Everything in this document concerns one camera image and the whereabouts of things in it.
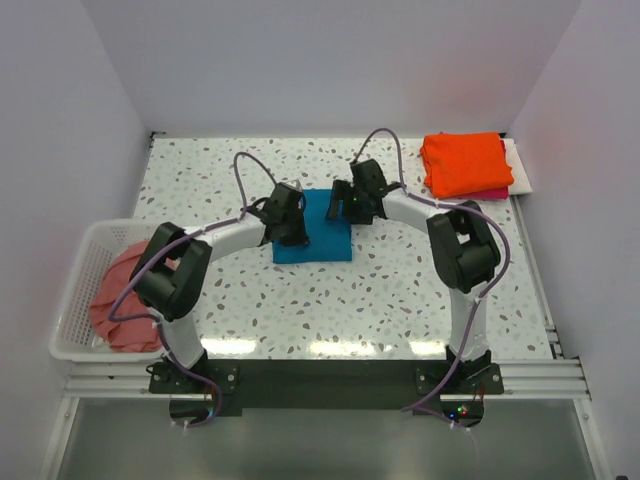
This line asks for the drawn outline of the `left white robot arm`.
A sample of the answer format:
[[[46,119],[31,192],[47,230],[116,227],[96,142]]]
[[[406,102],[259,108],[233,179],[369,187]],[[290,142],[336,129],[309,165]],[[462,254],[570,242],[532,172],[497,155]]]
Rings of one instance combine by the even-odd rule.
[[[279,182],[270,196],[249,205],[241,219],[205,227],[161,224],[132,272],[132,290],[159,329],[162,348],[175,365],[171,378],[185,392],[207,380],[207,355],[193,310],[209,265],[241,250],[279,242],[306,246],[306,197],[299,184]]]

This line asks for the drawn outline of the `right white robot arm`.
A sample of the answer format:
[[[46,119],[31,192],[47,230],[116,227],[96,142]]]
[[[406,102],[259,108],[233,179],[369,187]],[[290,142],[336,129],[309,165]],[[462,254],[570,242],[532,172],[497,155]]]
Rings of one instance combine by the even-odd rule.
[[[350,167],[351,180],[333,182],[326,218],[342,217],[352,225],[393,220],[428,235],[434,268],[450,292],[448,356],[459,359],[446,367],[445,379],[452,390],[469,392],[481,380],[475,362],[490,360],[484,297],[501,253],[489,217],[473,200],[438,203],[407,192],[400,183],[387,181],[373,159]]]

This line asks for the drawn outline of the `blue t shirt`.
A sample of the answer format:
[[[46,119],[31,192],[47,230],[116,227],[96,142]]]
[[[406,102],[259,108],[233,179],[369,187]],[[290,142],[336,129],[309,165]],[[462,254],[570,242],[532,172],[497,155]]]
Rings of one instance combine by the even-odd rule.
[[[278,265],[303,263],[351,262],[353,247],[351,225],[344,218],[327,220],[331,191],[312,189],[305,192],[307,206],[305,226],[310,238],[307,246],[272,245],[272,260]]]

